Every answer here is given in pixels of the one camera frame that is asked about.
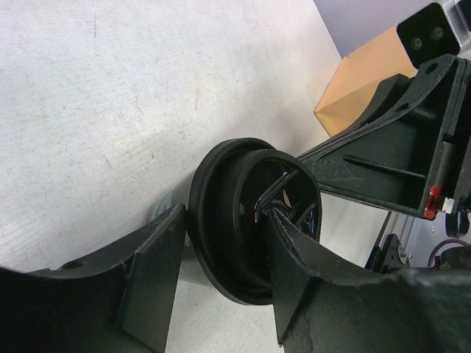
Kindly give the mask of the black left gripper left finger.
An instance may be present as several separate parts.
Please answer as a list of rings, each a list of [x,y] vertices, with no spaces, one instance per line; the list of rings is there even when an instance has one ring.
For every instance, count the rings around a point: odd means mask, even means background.
[[[1,270],[3,352],[164,352],[177,283],[159,267],[166,225],[56,270]]]

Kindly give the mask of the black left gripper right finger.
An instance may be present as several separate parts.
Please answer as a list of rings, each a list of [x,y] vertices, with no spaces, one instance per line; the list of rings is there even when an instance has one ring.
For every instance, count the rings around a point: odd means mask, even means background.
[[[286,352],[468,352],[470,273],[382,275],[268,215],[277,340]]]

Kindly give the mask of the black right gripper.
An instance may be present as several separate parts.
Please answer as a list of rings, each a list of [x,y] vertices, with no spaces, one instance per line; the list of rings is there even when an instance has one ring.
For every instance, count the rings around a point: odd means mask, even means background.
[[[433,220],[470,198],[470,62],[422,64],[389,109],[367,109],[300,155],[323,192]]]

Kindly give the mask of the black plastic cup lid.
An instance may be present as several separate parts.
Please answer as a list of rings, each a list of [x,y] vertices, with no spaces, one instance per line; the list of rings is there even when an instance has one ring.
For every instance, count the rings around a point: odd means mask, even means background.
[[[187,232],[210,284],[239,304],[272,303],[265,234],[271,210],[320,238],[319,186],[297,158],[258,138],[213,147],[191,181]]]

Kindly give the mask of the dark paper coffee cup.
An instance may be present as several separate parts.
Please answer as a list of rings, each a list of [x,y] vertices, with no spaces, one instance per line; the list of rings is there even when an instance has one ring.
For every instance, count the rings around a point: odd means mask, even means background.
[[[168,277],[174,284],[181,279],[213,288],[202,269],[186,230],[186,201],[188,201],[187,193],[171,190],[163,195],[149,211],[147,221],[157,219],[166,225],[163,233],[163,249],[158,252],[159,267],[168,273]]]

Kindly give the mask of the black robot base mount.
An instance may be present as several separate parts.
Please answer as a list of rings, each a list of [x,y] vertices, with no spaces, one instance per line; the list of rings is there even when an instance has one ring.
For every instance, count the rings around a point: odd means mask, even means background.
[[[389,211],[365,268],[379,274],[427,268],[431,251],[438,243],[435,232],[432,221]]]

